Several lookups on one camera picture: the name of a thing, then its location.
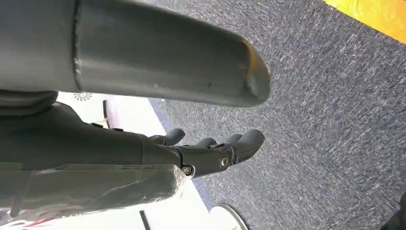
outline white floor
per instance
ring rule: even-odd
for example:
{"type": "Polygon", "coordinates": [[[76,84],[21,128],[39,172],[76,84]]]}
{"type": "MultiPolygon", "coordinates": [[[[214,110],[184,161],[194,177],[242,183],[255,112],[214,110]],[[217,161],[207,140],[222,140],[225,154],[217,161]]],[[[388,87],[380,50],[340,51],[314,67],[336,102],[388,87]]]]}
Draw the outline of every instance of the white floor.
{"type": "MultiPolygon", "coordinates": [[[[75,109],[84,122],[104,119],[102,101],[108,100],[109,113],[114,116],[112,127],[147,136],[165,135],[154,109],[146,98],[93,94],[88,101],[77,101],[71,93],[61,93],[58,100],[75,109]]],[[[157,204],[130,207],[85,216],[54,220],[42,228],[72,229],[137,229],[144,230],[139,210],[144,210],[152,230],[200,230],[209,229],[208,211],[191,180],[188,180],[182,196],[157,204]]]]}

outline white surface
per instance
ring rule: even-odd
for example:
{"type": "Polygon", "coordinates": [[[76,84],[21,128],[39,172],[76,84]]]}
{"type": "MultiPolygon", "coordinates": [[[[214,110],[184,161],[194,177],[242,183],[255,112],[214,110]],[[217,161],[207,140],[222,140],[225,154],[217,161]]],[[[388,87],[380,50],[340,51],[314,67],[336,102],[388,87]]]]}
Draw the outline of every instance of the white surface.
{"type": "Polygon", "coordinates": [[[108,100],[107,108],[111,127],[141,133],[148,137],[166,134],[147,98],[113,96],[108,100]]]}
{"type": "Polygon", "coordinates": [[[72,107],[82,121],[92,123],[104,119],[103,100],[110,97],[110,95],[106,94],[92,93],[89,100],[81,102],[75,99],[74,93],[59,92],[56,100],[72,107]]]}

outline black robotic finger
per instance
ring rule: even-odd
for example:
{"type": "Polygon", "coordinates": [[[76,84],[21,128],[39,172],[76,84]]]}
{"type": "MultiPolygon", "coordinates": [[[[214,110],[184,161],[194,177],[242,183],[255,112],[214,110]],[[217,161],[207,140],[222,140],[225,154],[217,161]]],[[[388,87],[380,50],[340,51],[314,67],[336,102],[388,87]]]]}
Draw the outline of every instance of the black robotic finger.
{"type": "Polygon", "coordinates": [[[185,132],[180,128],[173,129],[165,136],[155,135],[149,137],[158,145],[172,146],[176,145],[180,140],[185,137],[185,132]]]}
{"type": "Polygon", "coordinates": [[[203,147],[203,148],[208,148],[211,145],[216,145],[217,142],[213,138],[205,138],[201,140],[199,143],[197,143],[196,146],[203,147]]]}
{"type": "Polygon", "coordinates": [[[230,136],[229,138],[227,138],[227,140],[225,142],[232,144],[234,142],[239,141],[241,139],[241,137],[242,137],[242,135],[237,133],[237,134],[234,134],[234,135],[230,136]]]}
{"type": "Polygon", "coordinates": [[[238,142],[232,143],[234,155],[236,156],[235,163],[246,161],[254,156],[264,141],[265,136],[256,129],[249,130],[242,135],[238,142]]]}
{"type": "Polygon", "coordinates": [[[167,138],[168,146],[176,145],[180,140],[186,136],[185,132],[180,128],[173,129],[165,136],[167,138]]]}

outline blue gray carpet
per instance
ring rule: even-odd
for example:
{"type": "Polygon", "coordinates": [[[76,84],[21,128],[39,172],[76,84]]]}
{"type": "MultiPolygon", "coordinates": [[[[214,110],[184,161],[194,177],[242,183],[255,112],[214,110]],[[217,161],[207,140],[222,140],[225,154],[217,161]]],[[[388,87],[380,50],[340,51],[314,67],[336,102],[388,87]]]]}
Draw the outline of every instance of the blue gray carpet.
{"type": "Polygon", "coordinates": [[[406,46],[314,0],[157,0],[248,39],[273,76],[262,106],[156,100],[184,143],[250,128],[246,163],[201,179],[251,230],[378,229],[406,192],[406,46]]]}

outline gray rubber part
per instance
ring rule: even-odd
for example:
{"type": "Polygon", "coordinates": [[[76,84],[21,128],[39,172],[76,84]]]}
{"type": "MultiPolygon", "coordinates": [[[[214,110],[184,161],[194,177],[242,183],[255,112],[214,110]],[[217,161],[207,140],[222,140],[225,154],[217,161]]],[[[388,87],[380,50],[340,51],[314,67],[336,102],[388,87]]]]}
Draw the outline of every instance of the gray rubber part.
{"type": "Polygon", "coordinates": [[[217,144],[217,142],[213,138],[204,138],[203,140],[199,141],[199,143],[197,143],[196,146],[207,148],[211,145],[216,145],[216,144],[217,144]]]}
{"type": "Polygon", "coordinates": [[[227,140],[225,141],[225,143],[234,143],[237,142],[241,139],[242,135],[241,134],[234,134],[232,136],[230,136],[229,138],[227,138],[227,140]]]}
{"type": "Polygon", "coordinates": [[[254,106],[268,71],[240,36],[134,1],[83,0],[78,77],[85,91],[254,106]]]}
{"type": "Polygon", "coordinates": [[[186,136],[186,133],[180,128],[175,128],[169,131],[169,133],[165,136],[168,139],[166,145],[170,146],[176,145],[180,140],[182,140],[186,136]]]}
{"type": "Polygon", "coordinates": [[[78,91],[73,65],[74,0],[3,0],[0,89],[78,91]]]}
{"type": "Polygon", "coordinates": [[[259,130],[251,129],[244,133],[238,142],[232,144],[234,153],[238,156],[238,162],[246,161],[254,156],[264,141],[265,136],[259,130]]]}

